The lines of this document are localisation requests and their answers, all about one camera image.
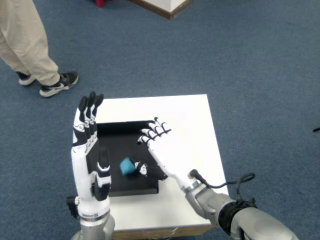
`leg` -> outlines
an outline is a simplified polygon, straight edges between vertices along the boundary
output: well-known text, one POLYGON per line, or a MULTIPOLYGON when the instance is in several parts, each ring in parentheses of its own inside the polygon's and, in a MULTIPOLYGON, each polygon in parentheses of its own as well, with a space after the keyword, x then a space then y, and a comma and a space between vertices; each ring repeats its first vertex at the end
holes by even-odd
POLYGON ((14 51, 9 47, 2 31, 0 29, 0 58, 9 65, 9 67, 15 71, 25 75, 29 75, 30 72, 26 66, 20 61, 14 51))
POLYGON ((58 66, 48 56, 47 35, 33 1, 1 0, 0 16, 2 35, 25 68, 43 85, 57 83, 58 66))

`nike logo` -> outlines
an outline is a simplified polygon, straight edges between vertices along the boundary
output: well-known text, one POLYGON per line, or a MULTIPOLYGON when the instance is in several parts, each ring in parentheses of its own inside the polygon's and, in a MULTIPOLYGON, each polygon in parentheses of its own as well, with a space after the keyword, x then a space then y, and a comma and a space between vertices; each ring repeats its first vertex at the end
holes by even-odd
POLYGON ((46 87, 47 89, 62 89, 64 88, 65 85, 63 85, 62 83, 60 83, 60 86, 52 86, 52 87, 46 87))

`wire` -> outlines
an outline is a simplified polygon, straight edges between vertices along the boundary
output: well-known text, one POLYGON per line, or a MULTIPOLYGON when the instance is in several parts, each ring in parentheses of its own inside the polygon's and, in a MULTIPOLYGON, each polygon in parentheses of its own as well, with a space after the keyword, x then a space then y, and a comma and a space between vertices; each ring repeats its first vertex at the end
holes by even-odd
POLYGON ((240 184, 241 183, 245 183, 245 182, 249 182, 252 179, 255 178, 255 174, 253 172, 249 172, 245 175, 243 175, 242 177, 240 177, 239 180, 234 180, 234 181, 226 181, 225 183, 218 185, 218 186, 214 186, 214 185, 210 185, 201 175, 200 173, 196 170, 193 169, 191 170, 191 172, 189 173, 190 177, 194 177, 196 179, 198 179, 201 183, 203 183, 204 185, 206 185, 208 188, 210 189, 220 189, 226 185, 232 185, 232 184, 236 184, 235 190, 236 190, 236 196, 238 198, 238 201, 244 201, 244 199, 242 198, 241 194, 240 194, 240 184))

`blue sponge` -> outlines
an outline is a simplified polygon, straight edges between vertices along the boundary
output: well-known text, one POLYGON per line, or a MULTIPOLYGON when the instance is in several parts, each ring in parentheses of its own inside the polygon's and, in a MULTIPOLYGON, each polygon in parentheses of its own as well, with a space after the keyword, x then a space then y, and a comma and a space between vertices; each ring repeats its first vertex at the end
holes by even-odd
POLYGON ((132 174, 136 171, 135 165, 130 161, 129 157, 126 157, 120 163, 120 169, 123 176, 132 174))

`sneaker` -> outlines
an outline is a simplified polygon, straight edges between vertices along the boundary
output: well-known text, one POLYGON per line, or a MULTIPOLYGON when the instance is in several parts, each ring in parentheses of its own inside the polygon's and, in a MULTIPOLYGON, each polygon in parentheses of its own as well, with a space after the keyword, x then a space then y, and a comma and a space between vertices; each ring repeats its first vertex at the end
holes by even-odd
POLYGON ((60 80, 51 86, 41 85, 40 95, 42 97, 51 97, 63 90, 69 90, 78 82, 79 75, 72 71, 60 74, 60 80))
POLYGON ((17 71, 16 72, 19 75, 19 84, 22 86, 28 86, 30 84, 32 84, 34 82, 34 80, 36 80, 36 78, 34 76, 30 75, 25 75, 22 72, 17 71))

